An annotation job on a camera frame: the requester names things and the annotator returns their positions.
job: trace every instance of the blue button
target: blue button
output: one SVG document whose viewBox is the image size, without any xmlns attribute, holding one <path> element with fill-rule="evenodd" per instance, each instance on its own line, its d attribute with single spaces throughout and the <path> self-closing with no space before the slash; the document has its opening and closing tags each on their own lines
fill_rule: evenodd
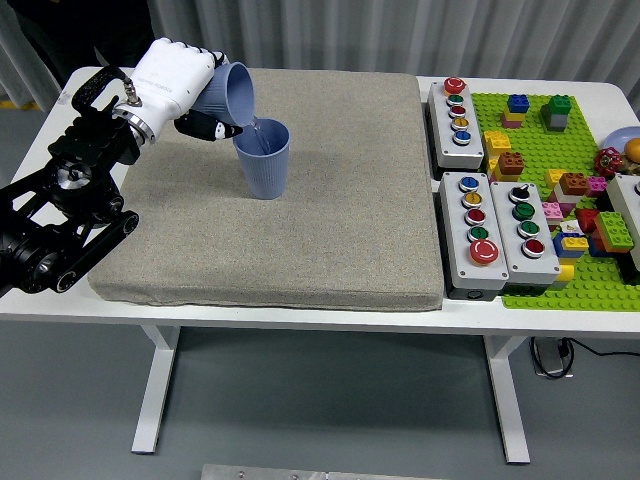
<svg viewBox="0 0 640 480">
<path fill-rule="evenodd" d="M 462 177 L 460 179 L 460 190 L 463 192 L 475 192 L 479 185 L 480 182 L 473 177 Z"/>
<path fill-rule="evenodd" d="M 461 130 L 453 134 L 453 141 L 458 145 L 469 145 L 469 142 L 471 142 L 471 134 Z"/>
</svg>

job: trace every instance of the table leg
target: table leg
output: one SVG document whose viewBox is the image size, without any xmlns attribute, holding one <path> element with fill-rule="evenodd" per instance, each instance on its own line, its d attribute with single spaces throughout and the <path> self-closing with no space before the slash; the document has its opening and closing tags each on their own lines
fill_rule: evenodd
<svg viewBox="0 0 640 480">
<path fill-rule="evenodd" d="M 156 345 L 156 351 L 153 354 L 147 389 L 144 392 L 136 435 L 131 447 L 133 453 L 141 454 L 154 453 L 156 449 L 180 327 L 142 325 L 142 329 Z"/>
<path fill-rule="evenodd" d="M 529 450 L 524 436 L 518 398 L 511 376 L 509 354 L 527 337 L 484 337 L 493 395 L 500 420 L 502 444 L 507 463 L 529 463 Z"/>
</svg>

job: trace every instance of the curtain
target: curtain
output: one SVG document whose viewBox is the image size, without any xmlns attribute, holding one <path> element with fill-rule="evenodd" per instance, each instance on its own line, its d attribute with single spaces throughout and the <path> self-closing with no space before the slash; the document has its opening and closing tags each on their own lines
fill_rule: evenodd
<svg viewBox="0 0 640 480">
<path fill-rule="evenodd" d="M 634 0 L 149 0 L 149 6 L 156 36 L 223 50 L 250 67 L 609 82 L 640 112 Z M 0 83 L 15 103 L 32 98 L 47 110 L 55 89 L 11 13 L 0 0 Z"/>
</svg>

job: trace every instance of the plate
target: plate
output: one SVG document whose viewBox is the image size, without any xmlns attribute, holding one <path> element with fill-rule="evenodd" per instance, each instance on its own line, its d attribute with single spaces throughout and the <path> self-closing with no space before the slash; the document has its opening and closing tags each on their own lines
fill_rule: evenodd
<svg viewBox="0 0 640 480">
<path fill-rule="evenodd" d="M 632 138 L 640 138 L 640 127 L 624 127 L 614 132 L 604 140 L 604 147 L 613 147 L 621 154 L 624 154 L 624 146 Z"/>
</svg>

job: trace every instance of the black clothing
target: black clothing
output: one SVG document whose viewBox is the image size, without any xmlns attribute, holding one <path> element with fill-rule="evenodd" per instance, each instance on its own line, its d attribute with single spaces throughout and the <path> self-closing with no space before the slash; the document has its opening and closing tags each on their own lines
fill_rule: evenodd
<svg viewBox="0 0 640 480">
<path fill-rule="evenodd" d="M 60 86 L 85 66 L 135 67 L 153 40 L 146 0 L 7 0 Z"/>
</svg>

